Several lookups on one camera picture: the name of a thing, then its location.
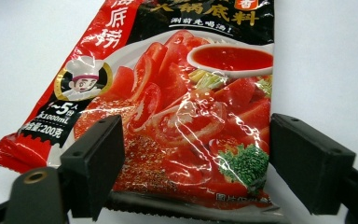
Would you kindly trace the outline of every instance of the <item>white surface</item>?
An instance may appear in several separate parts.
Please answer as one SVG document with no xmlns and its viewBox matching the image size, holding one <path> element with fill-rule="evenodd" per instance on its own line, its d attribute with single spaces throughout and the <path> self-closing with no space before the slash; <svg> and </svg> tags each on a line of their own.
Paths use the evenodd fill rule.
<svg viewBox="0 0 358 224">
<path fill-rule="evenodd" d="M 102 3 L 0 0 L 0 138 L 20 128 Z M 277 0 L 275 9 L 272 111 L 355 151 L 358 168 L 358 2 Z M 0 169 L 0 203 L 16 176 Z M 344 207 L 338 216 L 311 216 L 273 168 L 266 190 L 294 224 L 343 223 Z M 147 222 L 203 223 L 107 211 L 97 223 Z"/>
</svg>

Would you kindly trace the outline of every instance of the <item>red sauce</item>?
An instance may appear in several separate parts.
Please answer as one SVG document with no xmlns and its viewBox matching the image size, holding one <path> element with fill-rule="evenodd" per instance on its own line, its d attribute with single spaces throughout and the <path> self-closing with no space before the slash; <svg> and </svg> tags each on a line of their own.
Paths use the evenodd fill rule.
<svg viewBox="0 0 358 224">
<path fill-rule="evenodd" d="M 255 49 L 214 46 L 198 49 L 193 60 L 226 71 L 255 70 L 272 66 L 272 55 Z"/>
</svg>

